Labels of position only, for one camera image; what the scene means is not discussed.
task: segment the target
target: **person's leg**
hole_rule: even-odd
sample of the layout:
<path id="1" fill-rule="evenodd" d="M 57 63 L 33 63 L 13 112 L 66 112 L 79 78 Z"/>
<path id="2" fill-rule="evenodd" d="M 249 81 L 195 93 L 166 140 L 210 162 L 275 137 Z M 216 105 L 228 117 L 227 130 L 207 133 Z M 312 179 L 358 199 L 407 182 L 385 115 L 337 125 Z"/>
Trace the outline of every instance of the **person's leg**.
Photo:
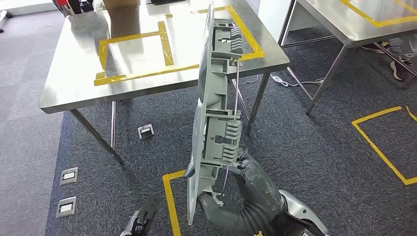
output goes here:
<path id="1" fill-rule="evenodd" d="M 81 14 L 81 7 L 80 7 L 79 0 L 68 0 L 68 3 L 71 6 L 75 14 Z"/>
<path id="2" fill-rule="evenodd" d="M 385 49 L 389 49 L 389 42 L 387 42 L 387 41 L 381 41 L 381 42 L 378 42 L 381 46 L 383 46 Z M 361 48 L 362 49 L 365 49 L 365 50 L 367 50 L 367 51 L 372 51 L 372 52 L 376 52 L 376 53 L 379 53 L 379 54 L 385 54 L 381 49 L 379 49 L 377 46 L 375 46 L 375 44 L 373 44 L 373 43 L 370 43 L 370 44 L 366 44 L 366 45 L 363 45 L 363 46 L 361 46 Z"/>
<path id="3" fill-rule="evenodd" d="M 411 66 L 409 60 L 417 54 L 417 34 L 402 37 L 400 60 L 406 65 Z M 394 71 L 394 78 L 404 81 L 410 77 L 410 73 L 399 63 L 391 62 L 391 68 Z"/>
<path id="4" fill-rule="evenodd" d="M 408 35 L 402 37 L 400 59 L 410 60 L 417 54 L 417 34 Z"/>

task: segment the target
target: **metal rod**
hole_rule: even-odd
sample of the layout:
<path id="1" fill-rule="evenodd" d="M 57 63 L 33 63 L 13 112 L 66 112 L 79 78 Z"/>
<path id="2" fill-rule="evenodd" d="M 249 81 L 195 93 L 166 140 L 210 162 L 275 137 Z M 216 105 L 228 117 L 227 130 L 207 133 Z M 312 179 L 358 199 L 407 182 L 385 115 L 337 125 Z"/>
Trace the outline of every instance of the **metal rod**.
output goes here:
<path id="1" fill-rule="evenodd" d="M 238 98 L 239 98 L 239 59 L 236 60 L 236 97 L 235 97 L 235 116 L 238 112 Z"/>
<path id="2" fill-rule="evenodd" d="M 278 45 L 282 46 L 284 43 L 284 35 L 287 32 L 288 25 L 290 23 L 291 13 L 293 12 L 294 6 L 296 5 L 296 0 L 291 0 L 290 7 L 288 8 L 287 15 L 285 16 L 284 25 L 282 26 L 281 33 L 278 38 Z"/>
<path id="3" fill-rule="evenodd" d="M 226 176 L 224 176 L 224 183 L 223 183 L 223 189 L 222 189 L 222 197 L 224 197 L 224 189 L 226 188 L 226 182 L 227 182 L 227 176 L 229 175 L 229 166 L 227 166 L 226 169 Z"/>
<path id="4" fill-rule="evenodd" d="M 301 41 L 301 42 L 297 42 L 297 43 L 290 43 L 287 45 L 282 45 L 281 48 L 291 48 L 294 46 L 299 46 L 299 45 L 303 45 L 303 44 L 308 44 L 308 43 L 317 43 L 320 41 L 325 41 L 325 40 L 329 40 L 329 39 L 335 39 L 336 36 L 334 35 L 330 35 L 330 36 L 325 36 L 325 37 L 321 37 L 321 38 L 314 38 L 314 39 L 309 39 L 306 41 Z"/>
<path id="5" fill-rule="evenodd" d="M 256 94 L 255 103 L 253 104 L 252 113 L 249 118 L 248 127 L 246 133 L 250 133 L 252 130 L 253 122 L 255 121 L 256 114 L 258 113 L 259 105 L 261 104 L 262 97 L 264 96 L 265 88 L 269 80 L 270 72 L 265 73 L 262 77 L 261 85 L 259 85 L 258 94 Z"/>
<path id="6" fill-rule="evenodd" d="M 327 72 L 323 83 L 320 85 L 319 89 L 317 90 L 316 94 L 314 95 L 313 99 L 311 100 L 310 104 L 307 106 L 306 114 L 310 114 L 311 109 L 313 109 L 314 105 L 316 104 L 317 100 L 319 100 L 320 96 L 322 95 L 327 85 L 331 82 L 332 77 L 336 73 L 336 70 L 339 68 L 343 58 L 345 57 L 348 47 L 343 45 L 342 49 L 340 50 L 339 54 L 337 55 L 336 59 L 334 60 L 333 64 L 330 67 L 330 70 Z"/>
<path id="7" fill-rule="evenodd" d="M 287 67 L 288 73 L 290 73 L 291 77 L 294 78 L 294 80 L 297 82 L 297 84 L 301 87 L 301 89 L 307 94 L 308 98 L 310 100 L 313 100 L 313 97 L 310 95 L 310 93 L 305 89 L 304 85 L 298 80 L 297 76 L 294 74 L 293 70 L 288 66 Z"/>
<path id="8" fill-rule="evenodd" d="M 121 165 L 124 165 L 123 160 L 117 154 L 117 152 L 100 136 L 100 134 L 94 129 L 94 127 L 86 120 L 86 118 L 77 110 L 69 110 L 69 112 L 84 126 L 84 128 L 91 133 L 100 145 L 109 152 L 114 159 Z"/>
<path id="9" fill-rule="evenodd" d="M 239 98 L 239 59 L 236 60 L 236 97 L 235 97 L 235 116 L 238 112 L 238 98 Z M 227 182 L 227 176 L 229 175 L 229 168 L 230 166 L 227 166 L 226 170 L 226 176 L 224 176 L 224 183 L 223 183 L 223 189 L 222 189 L 222 197 L 224 197 L 224 189 L 226 187 Z"/>
<path id="10" fill-rule="evenodd" d="M 116 150 L 116 101 L 112 102 L 112 130 L 110 137 L 110 146 Z"/>
<path id="11" fill-rule="evenodd" d="M 414 77 L 407 80 L 403 88 L 407 89 L 411 84 L 417 81 L 417 72 L 412 70 L 409 66 L 407 66 L 404 62 L 402 62 L 399 58 L 394 56 L 390 51 L 388 51 L 386 48 L 384 48 L 382 45 L 378 43 L 374 43 L 378 48 L 380 48 L 385 54 L 387 54 L 390 58 L 392 58 L 394 61 L 396 61 L 398 64 L 400 64 L 402 67 L 404 67 L 408 72 L 410 72 Z"/>
<path id="12" fill-rule="evenodd" d="M 235 86 L 235 88 L 237 89 L 235 79 L 232 79 L 232 83 L 233 83 L 233 86 Z M 245 113 L 246 119 L 249 120 L 249 112 L 248 112 L 247 107 L 245 105 L 245 101 L 243 100 L 243 96 L 240 93 L 240 89 L 238 90 L 238 97 L 239 97 L 240 103 L 242 104 L 243 113 Z"/>

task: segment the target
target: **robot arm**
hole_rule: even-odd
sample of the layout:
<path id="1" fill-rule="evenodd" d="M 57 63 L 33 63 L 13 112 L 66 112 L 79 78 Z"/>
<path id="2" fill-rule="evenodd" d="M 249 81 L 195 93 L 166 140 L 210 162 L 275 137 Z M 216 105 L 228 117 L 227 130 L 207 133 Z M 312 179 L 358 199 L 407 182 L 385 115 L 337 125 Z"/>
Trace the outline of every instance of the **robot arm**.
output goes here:
<path id="1" fill-rule="evenodd" d="M 249 154 L 240 156 L 234 174 L 244 207 L 235 212 L 219 207 L 212 196 L 203 194 L 198 203 L 211 223 L 239 235 L 259 231 L 275 236 L 324 236 L 326 227 L 313 211 L 272 180 Z"/>

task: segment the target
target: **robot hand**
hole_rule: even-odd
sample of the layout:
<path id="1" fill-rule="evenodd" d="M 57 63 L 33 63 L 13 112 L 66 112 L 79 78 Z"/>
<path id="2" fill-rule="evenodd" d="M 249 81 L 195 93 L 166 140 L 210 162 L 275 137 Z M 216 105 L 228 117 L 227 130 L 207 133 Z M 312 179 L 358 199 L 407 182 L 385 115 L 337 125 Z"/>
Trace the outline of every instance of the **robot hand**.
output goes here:
<path id="1" fill-rule="evenodd" d="M 290 193 L 278 190 L 249 154 L 238 157 L 230 170 L 238 183 L 244 207 L 240 212 L 219 207 L 212 196 L 203 194 L 198 203 L 207 220 L 241 236 L 325 236 L 327 228 L 313 211 Z"/>
<path id="2" fill-rule="evenodd" d="M 159 202 L 160 199 L 152 194 L 140 210 L 135 211 L 120 236 L 146 236 L 158 210 Z"/>

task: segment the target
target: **plastic part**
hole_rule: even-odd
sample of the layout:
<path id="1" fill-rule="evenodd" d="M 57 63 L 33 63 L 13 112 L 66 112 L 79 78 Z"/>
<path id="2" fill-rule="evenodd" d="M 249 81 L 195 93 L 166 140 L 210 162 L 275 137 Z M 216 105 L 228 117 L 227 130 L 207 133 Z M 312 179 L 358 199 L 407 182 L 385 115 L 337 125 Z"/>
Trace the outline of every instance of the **plastic part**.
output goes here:
<path id="1" fill-rule="evenodd" d="M 140 139 L 150 138 L 154 135 L 153 127 L 151 124 L 139 127 L 138 132 L 139 132 Z"/>
<path id="2" fill-rule="evenodd" d="M 199 79 L 198 104 L 193 125 L 193 150 L 190 165 L 184 177 L 188 178 L 187 216 L 188 224 L 193 223 L 197 198 L 209 193 L 218 206 L 223 203 L 217 199 L 212 186 L 218 171 L 223 166 L 237 166 L 237 155 L 242 124 L 240 112 L 226 108 L 227 85 L 226 74 L 233 61 L 241 58 L 243 52 L 241 33 L 229 27 L 230 20 L 214 19 L 212 5 L 208 8 L 204 49 L 202 53 Z M 217 143 L 216 137 L 226 140 Z"/>

